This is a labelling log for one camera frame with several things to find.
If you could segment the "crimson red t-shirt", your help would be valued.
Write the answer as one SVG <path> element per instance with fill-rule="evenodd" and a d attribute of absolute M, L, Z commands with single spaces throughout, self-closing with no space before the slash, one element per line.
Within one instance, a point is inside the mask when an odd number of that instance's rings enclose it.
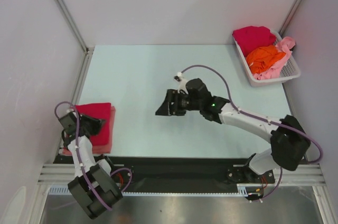
<path fill-rule="evenodd" d="M 90 136 L 90 141 L 92 142 L 93 146 L 107 145 L 109 142 L 109 134 L 110 134 L 109 121 L 110 121 L 111 103 L 103 102 L 103 103 L 76 105 L 76 109 L 80 114 L 105 120 L 105 123 L 101 128 L 100 133 L 95 136 Z"/>

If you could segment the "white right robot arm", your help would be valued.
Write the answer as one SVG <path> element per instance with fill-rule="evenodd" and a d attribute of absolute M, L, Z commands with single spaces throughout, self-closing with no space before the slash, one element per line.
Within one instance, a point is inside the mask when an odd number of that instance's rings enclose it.
<path fill-rule="evenodd" d="M 187 111 L 198 111 L 208 121 L 234 126 L 265 140 L 270 148 L 252 154 L 243 169 L 249 182 L 257 182 L 264 173 L 278 167 L 296 171 L 311 142 L 295 117 L 287 115 L 276 121 L 249 114 L 235 108 L 229 99 L 212 95 L 199 78 L 186 80 L 176 76 L 174 79 L 179 87 L 167 90 L 155 112 L 157 116 L 184 116 Z"/>

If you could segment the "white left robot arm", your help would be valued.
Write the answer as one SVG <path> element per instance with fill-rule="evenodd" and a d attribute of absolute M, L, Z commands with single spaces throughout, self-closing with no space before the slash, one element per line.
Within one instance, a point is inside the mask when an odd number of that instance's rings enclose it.
<path fill-rule="evenodd" d="M 101 155 L 96 161 L 93 156 L 90 136 L 100 132 L 105 120 L 70 111 L 59 122 L 64 147 L 71 153 L 75 168 L 68 189 L 87 216 L 96 219 L 123 198 L 114 181 L 117 169 L 108 157 Z"/>

